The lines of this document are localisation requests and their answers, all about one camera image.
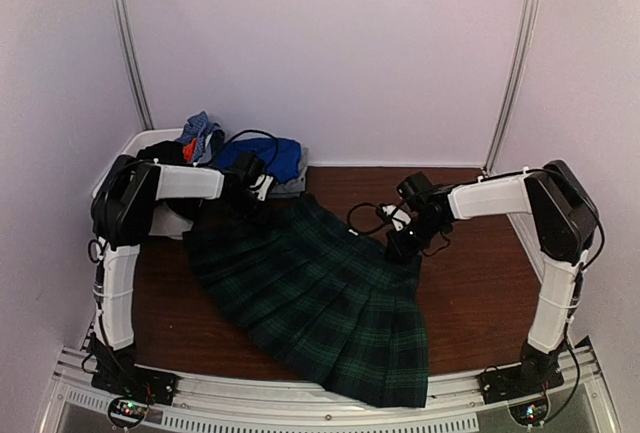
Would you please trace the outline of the blue t-shirt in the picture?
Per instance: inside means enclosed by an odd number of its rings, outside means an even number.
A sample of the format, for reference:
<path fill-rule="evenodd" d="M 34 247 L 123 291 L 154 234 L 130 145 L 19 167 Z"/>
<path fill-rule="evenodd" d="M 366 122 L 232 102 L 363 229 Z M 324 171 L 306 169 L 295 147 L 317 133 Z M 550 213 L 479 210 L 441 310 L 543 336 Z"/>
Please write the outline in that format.
<path fill-rule="evenodd" d="M 217 168 L 229 168 L 241 153 L 253 153 L 266 166 L 266 171 L 278 183 L 286 183 L 299 177 L 301 145 L 287 138 L 254 137 L 234 140 L 214 159 Z"/>

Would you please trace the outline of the dark green plaid shirt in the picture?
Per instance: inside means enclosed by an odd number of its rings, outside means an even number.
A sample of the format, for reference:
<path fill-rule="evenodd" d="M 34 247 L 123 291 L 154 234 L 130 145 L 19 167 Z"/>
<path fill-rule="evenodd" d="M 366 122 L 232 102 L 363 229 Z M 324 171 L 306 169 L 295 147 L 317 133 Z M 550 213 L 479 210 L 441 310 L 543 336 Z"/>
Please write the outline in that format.
<path fill-rule="evenodd" d="M 261 351 L 375 407 L 426 404 L 419 259 L 388 261 L 379 241 L 353 234 L 311 195 L 183 241 L 201 288 Z"/>

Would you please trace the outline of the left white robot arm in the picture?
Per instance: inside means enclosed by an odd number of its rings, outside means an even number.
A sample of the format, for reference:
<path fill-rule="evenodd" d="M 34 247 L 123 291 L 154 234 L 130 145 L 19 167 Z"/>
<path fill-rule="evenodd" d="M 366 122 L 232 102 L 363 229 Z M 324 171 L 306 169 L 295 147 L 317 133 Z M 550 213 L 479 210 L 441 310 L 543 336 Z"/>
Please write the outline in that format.
<path fill-rule="evenodd" d="M 96 264 L 93 286 L 93 354 L 106 364 L 106 382 L 123 397 L 137 395 L 144 377 L 134 368 L 133 287 L 141 244 L 150 235 L 177 237 L 191 220 L 166 211 L 168 200 L 224 199 L 252 211 L 264 201 L 275 178 L 255 154 L 243 153 L 227 169 L 179 166 L 159 159 L 119 156 L 95 193 L 91 205 Z"/>

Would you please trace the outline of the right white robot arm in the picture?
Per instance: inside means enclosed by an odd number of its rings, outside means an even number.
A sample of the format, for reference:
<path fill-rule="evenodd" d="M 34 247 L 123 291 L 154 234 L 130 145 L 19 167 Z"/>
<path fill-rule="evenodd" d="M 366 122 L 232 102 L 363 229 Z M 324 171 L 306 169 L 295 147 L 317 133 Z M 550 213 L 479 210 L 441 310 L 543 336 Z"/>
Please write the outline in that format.
<path fill-rule="evenodd" d="M 397 187 L 401 201 L 383 205 L 379 217 L 391 225 L 386 256 L 406 263 L 454 222 L 479 217 L 527 214 L 534 221 L 543 277 L 533 323 L 512 383 L 530 395 L 549 381 L 581 297 L 589 250 L 601 231 L 597 208 L 568 165 L 554 160 L 542 168 L 524 168 L 460 184 L 433 184 L 424 174 Z"/>

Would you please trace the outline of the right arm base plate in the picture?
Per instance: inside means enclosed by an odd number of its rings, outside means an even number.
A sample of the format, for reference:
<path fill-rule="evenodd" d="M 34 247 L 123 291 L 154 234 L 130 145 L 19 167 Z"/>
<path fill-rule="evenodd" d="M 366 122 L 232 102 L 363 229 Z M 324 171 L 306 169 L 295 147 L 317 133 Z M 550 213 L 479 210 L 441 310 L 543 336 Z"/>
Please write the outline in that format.
<path fill-rule="evenodd" d="M 487 367 L 478 376 L 480 391 L 485 404 L 511 401 L 539 395 L 545 390 L 564 384 L 563 375 L 553 367 L 548 376 L 541 379 L 536 374 L 527 375 L 521 364 L 510 367 Z"/>

